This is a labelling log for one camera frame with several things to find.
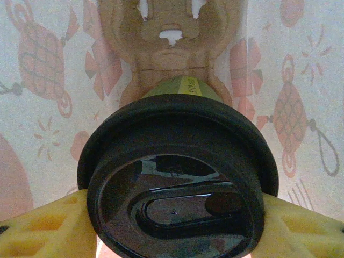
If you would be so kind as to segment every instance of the cut-out eye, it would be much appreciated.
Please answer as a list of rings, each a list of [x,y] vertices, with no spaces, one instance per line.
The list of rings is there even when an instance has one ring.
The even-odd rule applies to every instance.
[[[140,3],[138,4],[137,8],[141,12],[142,19],[144,21],[146,21],[147,17],[148,17],[148,3],[147,3],[147,0],[140,0]]]
[[[203,5],[206,4],[207,0],[192,0],[192,16],[194,19],[198,19],[199,11]]]

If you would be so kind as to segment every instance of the black lid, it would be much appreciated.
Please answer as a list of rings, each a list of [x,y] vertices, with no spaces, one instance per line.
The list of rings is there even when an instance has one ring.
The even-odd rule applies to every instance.
[[[101,124],[81,154],[78,186],[89,189],[96,232],[123,257],[235,257],[259,241],[262,191],[277,196],[278,174],[243,115],[169,94]]]

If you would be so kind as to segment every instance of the black rim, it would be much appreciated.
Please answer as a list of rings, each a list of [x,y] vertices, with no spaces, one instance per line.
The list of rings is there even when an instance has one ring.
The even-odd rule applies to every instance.
[[[138,121],[153,115],[189,113],[216,121],[235,131],[238,137],[249,142],[259,159],[258,177],[262,191],[277,197],[278,172],[274,157],[260,131],[245,116],[233,108],[212,99],[184,94],[147,97],[133,102],[109,116],[94,131],[81,153],[77,182],[79,189],[87,189],[105,148],[118,133]]]

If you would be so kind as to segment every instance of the yellow label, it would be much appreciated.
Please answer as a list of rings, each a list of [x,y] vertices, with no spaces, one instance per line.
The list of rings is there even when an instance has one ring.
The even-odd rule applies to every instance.
[[[202,96],[200,91],[198,80],[193,77],[183,76],[181,85],[179,87],[179,94],[190,94],[196,96]]]

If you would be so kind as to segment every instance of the cut-out hole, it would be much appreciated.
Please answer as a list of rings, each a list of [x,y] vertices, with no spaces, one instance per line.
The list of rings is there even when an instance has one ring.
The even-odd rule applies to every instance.
[[[73,197],[70,197],[68,200],[66,200],[64,202],[65,204],[75,204],[77,203],[77,197],[73,196]]]
[[[199,11],[203,5],[206,4],[207,0],[192,0],[192,16],[194,19],[198,19]]]
[[[144,21],[146,21],[147,17],[148,17],[148,3],[147,3],[147,0],[140,0],[140,3],[138,4],[137,8],[141,12],[142,19]]]
[[[307,233],[324,235],[326,232],[318,225],[318,223],[309,218],[300,218],[298,216],[283,216],[282,220],[289,228],[291,232],[294,233]]]
[[[44,240],[11,241],[0,248],[0,257],[33,256],[44,244]]]
[[[66,215],[57,214],[41,216],[35,218],[27,229],[30,231],[58,230],[66,217]]]
[[[176,42],[183,38],[182,31],[180,30],[165,30],[160,32],[159,37],[161,39],[168,39],[168,43],[171,46],[175,46]]]

